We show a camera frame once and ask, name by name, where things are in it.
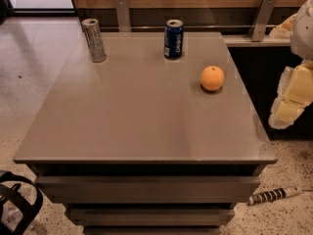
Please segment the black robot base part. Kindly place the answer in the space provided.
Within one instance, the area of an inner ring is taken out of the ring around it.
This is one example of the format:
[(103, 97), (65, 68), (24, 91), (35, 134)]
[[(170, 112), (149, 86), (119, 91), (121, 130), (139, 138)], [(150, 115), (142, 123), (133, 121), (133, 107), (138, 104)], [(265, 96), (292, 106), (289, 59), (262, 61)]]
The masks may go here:
[[(26, 200), (19, 189), (21, 183), (26, 183), (33, 186), (36, 190), (36, 200), (31, 204)], [(40, 189), (28, 178), (15, 175), (10, 171), (0, 171), (0, 196), (1, 207), (0, 211), (4, 212), (4, 204), (10, 201), (21, 213), (22, 220), (18, 223), (15, 229), (11, 229), (3, 221), (0, 221), (0, 235), (23, 235), (31, 222), (36, 218), (43, 204), (43, 195)]]

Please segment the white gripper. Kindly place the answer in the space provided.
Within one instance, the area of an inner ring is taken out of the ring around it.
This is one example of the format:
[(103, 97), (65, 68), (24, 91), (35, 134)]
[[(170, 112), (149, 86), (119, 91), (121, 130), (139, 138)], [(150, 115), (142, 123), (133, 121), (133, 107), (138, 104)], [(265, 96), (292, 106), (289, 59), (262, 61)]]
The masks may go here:
[[(273, 39), (291, 39), (291, 51), (303, 60), (313, 59), (313, 0), (307, 0), (269, 33)], [(313, 62), (286, 67), (279, 81), (269, 125), (286, 129), (294, 124), (313, 102)]]

